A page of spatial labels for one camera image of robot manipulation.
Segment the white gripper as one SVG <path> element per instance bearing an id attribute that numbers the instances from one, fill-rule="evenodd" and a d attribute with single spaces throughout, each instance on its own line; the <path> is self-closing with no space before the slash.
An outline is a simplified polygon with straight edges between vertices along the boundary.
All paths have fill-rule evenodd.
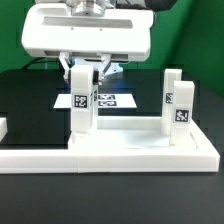
<path id="1" fill-rule="evenodd" d="M 101 85 L 113 62 L 144 61 L 150 55 L 151 10 L 107 9 L 102 17 L 73 15 L 65 4 L 36 4 L 29 11 L 22 45 L 33 57 L 55 57 L 71 82 L 71 56 L 98 60 L 94 84 Z"/>

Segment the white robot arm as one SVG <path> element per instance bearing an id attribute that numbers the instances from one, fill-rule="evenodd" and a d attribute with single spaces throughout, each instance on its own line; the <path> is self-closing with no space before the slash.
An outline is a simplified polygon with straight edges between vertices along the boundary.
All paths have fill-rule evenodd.
<path id="1" fill-rule="evenodd" d="M 177 1 L 35 0 L 21 43 L 33 57 L 59 59 L 65 70 L 71 59 L 98 62 L 93 82 L 99 84 L 112 63 L 148 59 L 156 14 Z"/>

